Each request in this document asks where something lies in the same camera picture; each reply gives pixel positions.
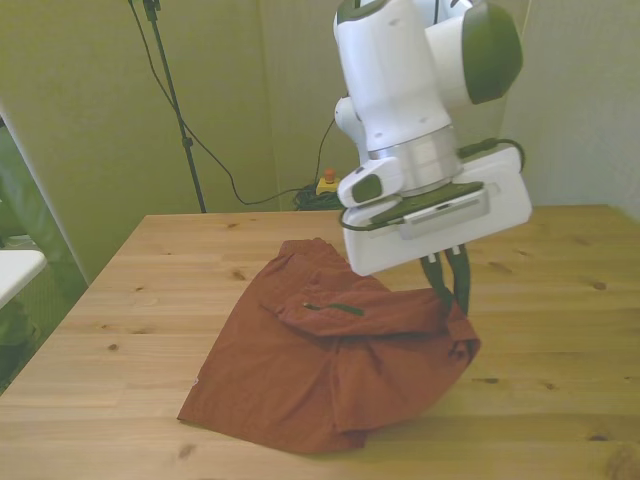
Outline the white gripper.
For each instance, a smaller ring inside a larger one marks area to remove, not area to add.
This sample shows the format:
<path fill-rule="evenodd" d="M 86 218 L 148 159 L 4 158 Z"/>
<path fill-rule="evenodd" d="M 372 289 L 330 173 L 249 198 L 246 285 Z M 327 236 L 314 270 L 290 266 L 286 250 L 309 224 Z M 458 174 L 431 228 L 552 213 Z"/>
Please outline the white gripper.
<path fill-rule="evenodd" d="M 529 220 L 532 205 L 520 171 L 521 155 L 510 147 L 467 163 L 439 189 L 347 209 L 342 224 L 352 270 L 367 276 L 422 258 L 431 288 L 450 310 L 453 294 L 437 254 L 450 249 L 455 300 L 467 315 L 471 266 L 463 244 Z"/>

